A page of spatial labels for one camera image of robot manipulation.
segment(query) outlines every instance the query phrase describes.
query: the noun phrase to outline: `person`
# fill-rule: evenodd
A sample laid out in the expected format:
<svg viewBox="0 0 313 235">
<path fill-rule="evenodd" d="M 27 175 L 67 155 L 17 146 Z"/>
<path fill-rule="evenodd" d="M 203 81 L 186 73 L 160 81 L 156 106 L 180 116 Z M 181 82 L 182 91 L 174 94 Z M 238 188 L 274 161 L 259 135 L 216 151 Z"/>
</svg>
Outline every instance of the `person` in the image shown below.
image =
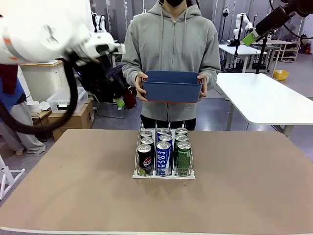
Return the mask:
<svg viewBox="0 0 313 235">
<path fill-rule="evenodd" d="M 200 98 L 206 97 L 221 70 L 218 41 L 213 23 L 190 0 L 158 1 L 134 18 L 125 38 L 123 74 L 143 101 L 140 117 L 145 128 L 154 128 L 156 122 L 167 127 L 170 122 L 175 129 L 185 122 L 188 130 L 195 129 L 195 104 L 148 102 L 142 80 L 149 80 L 146 71 L 198 72 L 204 81 Z"/>
<path fill-rule="evenodd" d="M 26 104 L 26 95 L 17 74 L 17 65 L 0 64 L 0 101 L 17 121 L 25 125 L 33 125 Z M 34 135 L 15 132 L 6 126 L 1 119 L 0 135 L 2 135 L 8 147 L 14 150 L 18 156 L 23 154 L 24 149 L 27 149 L 27 153 L 30 154 L 40 154 L 45 151 L 45 145 Z"/>
</svg>

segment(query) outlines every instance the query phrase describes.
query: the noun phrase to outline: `blue plastic basket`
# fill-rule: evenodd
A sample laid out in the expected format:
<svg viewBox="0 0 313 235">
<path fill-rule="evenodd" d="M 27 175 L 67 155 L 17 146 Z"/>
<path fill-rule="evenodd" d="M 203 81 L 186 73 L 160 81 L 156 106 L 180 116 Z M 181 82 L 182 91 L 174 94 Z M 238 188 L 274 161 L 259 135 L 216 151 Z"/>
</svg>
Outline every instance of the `blue plastic basket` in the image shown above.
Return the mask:
<svg viewBox="0 0 313 235">
<path fill-rule="evenodd" d="M 145 98 L 156 102 L 197 103 L 202 83 L 196 72 L 147 71 L 143 81 Z"/>
</svg>

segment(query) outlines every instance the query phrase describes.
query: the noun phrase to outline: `can lid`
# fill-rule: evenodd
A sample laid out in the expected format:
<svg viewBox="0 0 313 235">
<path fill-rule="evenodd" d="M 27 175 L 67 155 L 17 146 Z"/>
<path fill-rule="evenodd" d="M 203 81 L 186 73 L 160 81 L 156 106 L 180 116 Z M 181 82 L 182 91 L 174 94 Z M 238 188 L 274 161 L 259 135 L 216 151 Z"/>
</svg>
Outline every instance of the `can lid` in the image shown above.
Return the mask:
<svg viewBox="0 0 313 235">
<path fill-rule="evenodd" d="M 191 149 L 191 143 L 189 143 L 187 141 L 179 142 L 177 146 L 180 149 L 185 149 L 185 150 Z"/>
<path fill-rule="evenodd" d="M 178 134 L 178 135 L 175 135 L 175 140 L 177 140 L 177 141 L 188 141 L 188 137 L 186 135 Z"/>
<path fill-rule="evenodd" d="M 142 132 L 140 132 L 140 135 L 141 136 L 152 136 L 152 132 L 151 131 L 142 131 Z"/>
<path fill-rule="evenodd" d="M 171 145 L 168 143 L 168 142 L 165 142 L 165 141 L 160 141 L 156 144 L 156 147 L 158 149 L 161 149 L 161 150 L 166 150 L 168 148 L 171 147 Z"/>
<path fill-rule="evenodd" d="M 155 141 L 153 140 L 153 138 L 151 138 L 151 137 L 145 137 L 145 138 L 143 138 L 142 139 L 142 141 L 141 141 L 141 143 L 143 143 L 143 144 L 152 144 L 152 143 L 154 143 Z"/>
<path fill-rule="evenodd" d="M 162 134 L 162 133 L 167 134 L 169 130 L 167 128 L 162 127 L 162 128 L 158 128 L 156 132 L 159 134 Z"/>
<path fill-rule="evenodd" d="M 177 134 L 186 134 L 186 133 L 188 133 L 188 130 L 186 129 L 186 128 L 177 128 L 176 129 L 176 133 Z"/>
<path fill-rule="evenodd" d="M 160 135 L 160 141 L 171 141 L 173 137 L 169 134 Z"/>
<path fill-rule="evenodd" d="M 151 151 L 151 147 L 147 144 L 141 144 L 138 146 L 138 152 L 140 153 L 148 153 Z"/>
</svg>

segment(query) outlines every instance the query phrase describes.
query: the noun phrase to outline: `hand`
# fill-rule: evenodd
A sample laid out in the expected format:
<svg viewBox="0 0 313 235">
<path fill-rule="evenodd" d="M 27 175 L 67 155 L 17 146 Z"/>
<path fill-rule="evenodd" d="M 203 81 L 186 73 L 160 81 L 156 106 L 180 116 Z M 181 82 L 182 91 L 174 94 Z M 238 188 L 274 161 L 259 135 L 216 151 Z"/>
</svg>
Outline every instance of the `hand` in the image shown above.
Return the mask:
<svg viewBox="0 0 313 235">
<path fill-rule="evenodd" d="M 139 72 L 134 84 L 137 90 L 137 97 L 144 102 L 147 102 L 148 100 L 145 97 L 143 97 L 143 94 L 146 94 L 147 92 L 142 88 L 143 87 L 142 80 L 143 79 L 146 80 L 147 78 L 148 78 L 147 75 L 145 75 L 143 72 Z"/>
<path fill-rule="evenodd" d="M 203 82 L 203 85 L 201 87 L 200 100 L 202 100 L 202 98 L 206 98 L 207 96 L 207 76 L 205 74 L 200 74 L 198 76 L 198 83 L 201 82 Z"/>
</svg>

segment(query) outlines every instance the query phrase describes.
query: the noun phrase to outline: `yellow basket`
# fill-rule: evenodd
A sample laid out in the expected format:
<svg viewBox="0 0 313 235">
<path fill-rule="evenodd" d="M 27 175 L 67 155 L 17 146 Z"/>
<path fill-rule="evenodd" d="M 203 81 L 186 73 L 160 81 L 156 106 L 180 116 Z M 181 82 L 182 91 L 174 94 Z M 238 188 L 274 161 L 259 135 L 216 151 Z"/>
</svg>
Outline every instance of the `yellow basket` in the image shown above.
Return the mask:
<svg viewBox="0 0 313 235">
<path fill-rule="evenodd" d="M 290 73 L 287 72 L 286 70 L 275 70 L 274 78 L 277 79 L 278 81 L 286 81 L 289 74 Z"/>
</svg>

